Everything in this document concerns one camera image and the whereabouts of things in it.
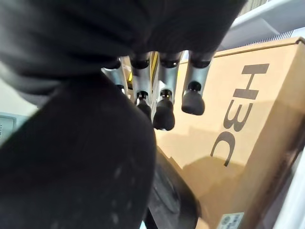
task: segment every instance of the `white wall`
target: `white wall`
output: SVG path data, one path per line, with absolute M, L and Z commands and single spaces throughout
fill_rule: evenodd
M 0 80 L 0 112 L 31 116 L 37 107 L 22 99 L 11 87 Z

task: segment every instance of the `label sticker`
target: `label sticker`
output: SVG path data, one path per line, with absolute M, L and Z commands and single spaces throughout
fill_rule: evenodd
M 0 112 L 0 145 L 16 131 L 28 117 Z
M 234 214 L 225 214 L 220 220 L 217 229 L 238 229 L 240 222 L 244 216 L 243 212 Z

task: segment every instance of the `h3c logo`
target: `h3c logo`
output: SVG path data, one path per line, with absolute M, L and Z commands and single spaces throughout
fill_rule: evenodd
M 248 82 L 248 85 L 247 85 L 246 89 L 236 88 L 235 91 L 234 91 L 233 97 L 255 100 L 259 90 L 250 89 L 252 80 L 253 80 L 253 78 L 256 74 L 267 73 L 268 67 L 269 67 L 268 63 L 244 66 L 242 74 L 251 74 L 250 80 Z M 235 114 L 234 118 L 231 119 L 231 120 L 228 118 L 228 115 L 229 115 L 229 112 L 230 112 L 230 109 L 231 109 L 233 103 L 234 103 L 234 99 L 231 100 L 230 105 L 229 105 L 229 107 L 227 109 L 227 112 L 225 114 L 224 128 L 229 130 L 231 127 L 233 127 L 234 131 L 239 132 L 239 131 L 242 130 L 242 128 L 244 127 L 244 125 L 245 125 L 245 123 L 246 123 L 246 121 L 249 117 L 249 114 L 250 114 L 251 109 L 253 107 L 253 103 L 249 103 L 247 112 L 246 112 L 246 114 L 245 114 L 245 116 L 244 116 L 244 118 L 241 122 L 238 121 L 238 115 L 239 115 L 239 113 L 242 109 L 242 106 L 243 106 L 241 104 L 238 106 L 238 109 L 236 111 L 236 114 Z M 221 141 L 225 141 L 229 144 L 229 154 L 228 154 L 228 157 L 227 157 L 227 159 L 224 163 L 224 166 L 228 166 L 228 164 L 230 162 L 230 159 L 231 159 L 231 156 L 232 156 L 233 151 L 234 151 L 234 147 L 235 147 L 235 137 L 229 131 L 223 131 L 222 133 L 220 133 L 219 136 L 217 137 L 215 143 L 214 143 L 213 148 L 212 148 L 211 156 L 214 155 L 214 151 L 216 149 L 216 146 Z

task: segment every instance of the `cardboard box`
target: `cardboard box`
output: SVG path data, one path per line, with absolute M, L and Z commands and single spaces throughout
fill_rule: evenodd
M 304 40 L 218 52 L 202 116 L 181 111 L 186 68 L 181 64 L 178 76 L 175 128 L 156 131 L 158 146 L 201 204 L 197 229 L 254 229 L 297 155 L 305 114 Z

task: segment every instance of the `white surface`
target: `white surface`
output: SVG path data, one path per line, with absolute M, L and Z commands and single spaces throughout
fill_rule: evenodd
M 295 171 L 280 215 L 274 229 L 305 228 L 305 154 L 303 153 Z
M 37 107 L 22 99 L 0 79 L 0 112 L 31 116 Z
M 232 49 L 305 26 L 305 0 L 272 0 L 238 17 L 218 50 Z
M 303 38 L 305 38 L 305 27 L 294 30 L 291 37 L 303 37 Z
M 0 145 L 11 135 L 14 131 L 15 119 L 9 116 L 0 115 Z
M 146 229 L 145 224 L 142 222 L 140 229 Z

